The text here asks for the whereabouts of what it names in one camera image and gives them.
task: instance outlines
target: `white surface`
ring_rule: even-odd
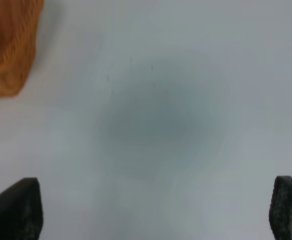
[[[292,1],[46,0],[29,81],[0,99],[0,192],[39,178],[42,240],[273,239],[276,175]]]

